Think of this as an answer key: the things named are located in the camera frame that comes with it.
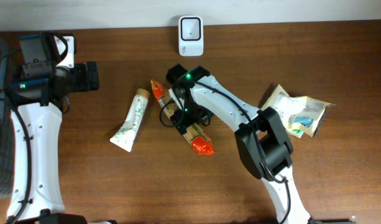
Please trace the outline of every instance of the toothpaste tube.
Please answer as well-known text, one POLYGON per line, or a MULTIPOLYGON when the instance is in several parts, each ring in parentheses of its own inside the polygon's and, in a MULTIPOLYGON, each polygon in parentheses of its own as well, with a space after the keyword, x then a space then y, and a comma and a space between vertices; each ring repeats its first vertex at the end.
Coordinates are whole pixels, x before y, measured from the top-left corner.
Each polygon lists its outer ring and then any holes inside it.
POLYGON ((140 122, 145 114, 150 93, 147 90, 138 89, 124 124, 120 130, 110 139, 110 142, 130 152, 134 144, 140 122))
MULTIPOLYGON (((161 107, 170 101, 170 95, 165 91, 164 87, 154 80, 151 80, 152 91, 155 99, 158 101, 161 107)), ((178 110, 175 103, 171 103, 164 108, 164 113, 168 118, 174 115, 174 112, 178 110)), ((190 146, 200 155, 213 155, 213 143, 202 128, 193 123, 186 129, 186 133, 182 135, 190 144, 190 146)))

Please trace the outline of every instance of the white wall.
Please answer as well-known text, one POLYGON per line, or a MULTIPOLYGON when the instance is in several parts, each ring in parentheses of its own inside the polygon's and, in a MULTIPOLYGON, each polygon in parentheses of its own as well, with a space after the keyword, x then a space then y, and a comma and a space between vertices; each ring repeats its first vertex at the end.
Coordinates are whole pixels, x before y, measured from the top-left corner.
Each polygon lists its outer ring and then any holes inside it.
POLYGON ((0 0, 0 30, 381 19, 381 0, 0 0))

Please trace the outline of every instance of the cable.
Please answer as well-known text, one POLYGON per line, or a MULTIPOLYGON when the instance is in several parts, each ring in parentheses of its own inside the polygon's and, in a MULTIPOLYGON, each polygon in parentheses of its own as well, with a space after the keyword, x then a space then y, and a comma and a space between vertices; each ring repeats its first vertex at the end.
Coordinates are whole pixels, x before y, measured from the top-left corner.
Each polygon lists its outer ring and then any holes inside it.
POLYGON ((10 52, 7 52, 7 53, 4 53, 3 55, 0 56, 0 61, 8 56, 10 56, 11 54, 13 53, 16 53, 18 51, 22 50, 21 48, 18 48, 18 49, 15 49, 15 50, 12 50, 10 52))
POLYGON ((288 180, 286 178, 283 179, 284 184, 285 184, 285 189, 287 191, 287 200, 288 200, 288 207, 287 207, 287 212, 283 218, 283 220, 279 224, 284 224, 285 220, 287 220, 288 215, 290 214, 291 211, 291 194, 290 194, 290 187, 288 186, 288 180))
POLYGON ((68 96, 65 96, 65 100, 67 103, 67 109, 62 113, 62 115, 65 115, 70 111, 70 100, 68 100, 68 96))
POLYGON ((266 160, 265 160, 265 156, 264 156, 264 152, 263 152, 263 149, 262 149, 262 146, 260 145, 259 143, 259 140, 258 140, 258 136, 257 136, 257 131, 255 130, 255 126, 252 124, 252 120, 250 118, 250 116, 248 115, 247 111, 245 109, 243 109, 235 100, 233 100, 233 98, 231 98, 229 95, 219 91, 218 89, 216 88, 213 88, 213 87, 210 87, 209 85, 206 85, 204 83, 201 83, 201 82, 195 82, 195 81, 192 81, 192 80, 179 80, 178 82, 176 82, 173 87, 179 83, 193 83, 193 84, 197 84, 197 85, 201 85, 209 90, 212 90, 213 92, 215 93, 219 93, 220 95, 224 96, 225 98, 227 98, 229 101, 231 101, 240 111, 241 113, 247 118, 249 124, 251 125, 251 130, 252 130, 252 135, 254 136, 254 140, 255 140, 255 143, 257 145, 257 149, 258 149, 258 152, 259 152, 259 155, 260 155, 260 160, 262 161, 262 166, 264 168, 264 171, 266 172, 266 174, 271 177, 273 179, 274 182, 278 183, 278 184, 285 184, 285 187, 286 187, 286 190, 287 190, 287 197, 288 197, 288 208, 287 208, 287 212, 286 212, 286 215, 284 216, 283 220, 280 222, 280 224, 283 224, 286 219, 288 218, 288 215, 290 214, 290 210, 291 210, 291 195, 290 195, 290 188, 288 186, 288 181, 286 178, 283 178, 282 180, 278 180, 273 174, 272 174, 272 171, 270 171, 267 163, 266 163, 266 160))
POLYGON ((20 216, 22 215, 22 213, 24 212, 26 206, 27 206, 27 203, 29 203, 29 197, 30 197, 30 188, 31 188, 31 178, 32 178, 32 162, 31 162, 31 145, 30 145, 30 137, 29 137, 29 132, 26 128, 26 125, 23 121, 23 118, 21 116, 21 114, 19 113, 19 111, 17 110, 17 107, 16 105, 14 104, 10 94, 7 94, 8 98, 9 98, 9 101, 11 102, 12 104, 12 110, 13 112, 15 113, 17 119, 19 120, 21 126, 22 126, 22 129, 23 129, 23 132, 24 132, 24 139, 26 141, 26 148, 27 148, 27 183, 26 183, 26 191, 25 191, 25 194, 24 194, 24 199, 19 201, 22 206, 21 208, 19 209, 18 213, 16 214, 15 218, 13 219, 13 221, 10 223, 10 224, 15 224, 20 216))
POLYGON ((198 120, 204 127, 207 127, 211 124, 211 113, 209 113, 209 110, 207 108, 204 108, 203 110, 200 111, 200 119, 198 120), (203 111, 207 113, 207 118, 208 118, 208 123, 204 122, 204 119, 201 117, 203 114, 203 111))
POLYGON ((182 105, 182 102, 179 100, 179 98, 177 97, 177 94, 175 93, 175 91, 173 91, 173 94, 175 95, 175 98, 178 99, 178 102, 179 102, 179 105, 180 105, 180 110, 181 110, 181 115, 180 115, 180 118, 179 118, 179 121, 172 124, 172 125, 167 125, 163 122, 163 119, 162 119, 162 114, 163 114, 163 111, 164 109, 170 104, 170 103, 174 103, 173 100, 170 100, 168 101, 167 103, 164 104, 164 106, 161 108, 160 110, 160 115, 159 115, 159 119, 160 119, 160 122, 161 124, 166 127, 166 128, 174 128, 176 127, 177 125, 179 125, 180 123, 182 123, 183 121, 183 118, 185 117, 185 112, 183 111, 183 105, 182 105))

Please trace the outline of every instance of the orange snack packet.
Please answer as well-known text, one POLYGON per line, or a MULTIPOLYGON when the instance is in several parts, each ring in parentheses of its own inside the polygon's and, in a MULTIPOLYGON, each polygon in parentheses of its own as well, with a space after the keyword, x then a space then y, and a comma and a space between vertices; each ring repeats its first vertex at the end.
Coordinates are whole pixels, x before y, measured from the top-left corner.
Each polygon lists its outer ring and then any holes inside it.
MULTIPOLYGON (((164 89, 163 85, 155 80, 150 81, 152 84, 152 91, 155 99, 163 107, 166 103, 170 101, 169 93, 164 89)), ((177 110, 177 106, 174 103, 170 103, 164 109, 165 115, 170 118, 174 115, 174 112, 177 110)), ((190 146, 197 152, 199 155, 213 155, 213 143, 202 128, 193 123, 186 129, 186 133, 182 135, 190 144, 190 146)))

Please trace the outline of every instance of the robotic arm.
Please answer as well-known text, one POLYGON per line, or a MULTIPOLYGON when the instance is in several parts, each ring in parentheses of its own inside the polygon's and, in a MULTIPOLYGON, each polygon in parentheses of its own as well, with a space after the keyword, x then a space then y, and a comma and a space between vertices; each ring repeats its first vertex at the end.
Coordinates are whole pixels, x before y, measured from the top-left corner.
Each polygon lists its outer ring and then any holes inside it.
POLYGON ((203 107, 233 130, 242 163, 254 177, 262 179, 280 223, 311 223, 293 180, 290 158, 293 147, 277 112, 271 108, 261 111, 238 99, 202 67, 188 72, 181 65, 176 65, 168 71, 167 80, 173 85, 170 89, 171 97, 182 108, 175 116, 185 117, 182 120, 193 119, 198 114, 195 111, 203 107), (267 131, 267 135, 255 142, 253 130, 267 131), (258 153, 258 144, 263 149, 261 154, 258 153), (288 182, 279 184, 274 179, 288 182))
POLYGON ((16 139, 14 190, 7 222, 85 224, 80 215, 64 214, 58 135, 64 99, 70 108, 68 94, 99 89, 96 63, 74 63, 76 40, 71 34, 23 36, 21 50, 25 63, 7 87, 16 139))

